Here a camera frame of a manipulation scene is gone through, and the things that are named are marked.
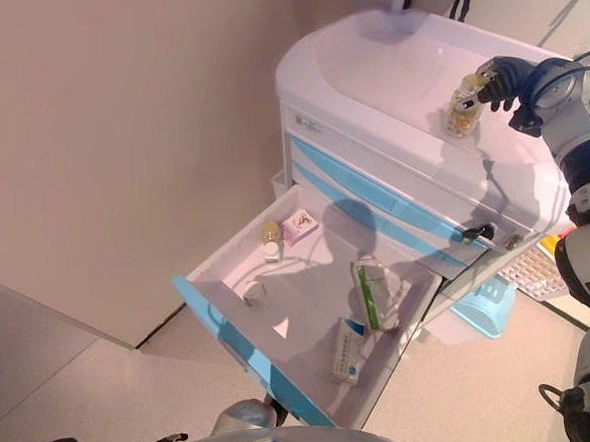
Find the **dark robot right hand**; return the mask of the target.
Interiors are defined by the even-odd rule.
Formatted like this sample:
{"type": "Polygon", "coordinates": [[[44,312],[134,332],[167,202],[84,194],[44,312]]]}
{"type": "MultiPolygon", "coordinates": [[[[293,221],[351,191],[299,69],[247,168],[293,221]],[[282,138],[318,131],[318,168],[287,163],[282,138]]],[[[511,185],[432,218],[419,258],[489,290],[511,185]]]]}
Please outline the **dark robot right hand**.
{"type": "Polygon", "coordinates": [[[553,67],[565,66],[567,59],[548,58],[535,64],[518,57],[495,56],[482,64],[477,73],[487,82],[477,92],[477,100],[488,104],[493,112],[502,108],[509,112],[514,100],[523,95],[553,67]]]}

